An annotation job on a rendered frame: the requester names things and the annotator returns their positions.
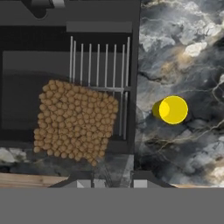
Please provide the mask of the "dark grey sink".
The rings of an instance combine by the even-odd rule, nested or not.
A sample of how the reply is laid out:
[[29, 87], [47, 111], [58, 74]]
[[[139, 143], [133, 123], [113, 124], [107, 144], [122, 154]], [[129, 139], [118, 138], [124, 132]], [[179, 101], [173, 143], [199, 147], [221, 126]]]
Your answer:
[[33, 139], [39, 94], [52, 79], [69, 81], [70, 38], [84, 44], [126, 43], [130, 37], [127, 139], [115, 134], [110, 154], [133, 154], [140, 0], [65, 0], [36, 19], [21, 0], [0, 0], [0, 144]]

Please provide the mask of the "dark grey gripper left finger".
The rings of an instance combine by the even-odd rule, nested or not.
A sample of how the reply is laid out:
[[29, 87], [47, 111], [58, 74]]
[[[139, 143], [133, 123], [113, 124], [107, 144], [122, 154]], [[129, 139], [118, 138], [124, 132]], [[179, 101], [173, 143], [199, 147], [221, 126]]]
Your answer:
[[94, 174], [91, 171], [75, 171], [68, 179], [51, 185], [51, 187], [94, 188]]

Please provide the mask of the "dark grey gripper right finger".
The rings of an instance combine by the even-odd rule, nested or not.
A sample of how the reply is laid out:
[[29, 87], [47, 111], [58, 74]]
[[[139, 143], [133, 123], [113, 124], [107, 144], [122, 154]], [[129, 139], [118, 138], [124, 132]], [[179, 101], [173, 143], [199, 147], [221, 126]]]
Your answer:
[[173, 188], [173, 185], [158, 179], [151, 171], [133, 171], [131, 173], [132, 188]]

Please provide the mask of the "yellow cup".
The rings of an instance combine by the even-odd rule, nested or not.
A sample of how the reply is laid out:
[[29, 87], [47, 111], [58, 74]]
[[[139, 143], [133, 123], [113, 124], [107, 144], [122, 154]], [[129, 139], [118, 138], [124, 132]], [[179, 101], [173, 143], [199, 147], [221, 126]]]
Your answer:
[[182, 123], [188, 114], [186, 101], [177, 95], [170, 95], [157, 101], [152, 107], [152, 114], [170, 125]]

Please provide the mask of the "grey tap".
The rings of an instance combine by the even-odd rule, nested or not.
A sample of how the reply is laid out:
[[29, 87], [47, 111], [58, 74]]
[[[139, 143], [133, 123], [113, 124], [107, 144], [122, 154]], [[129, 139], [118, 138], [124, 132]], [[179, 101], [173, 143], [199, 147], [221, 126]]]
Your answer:
[[36, 19], [45, 18], [48, 10], [65, 7], [65, 0], [21, 0], [21, 2]]

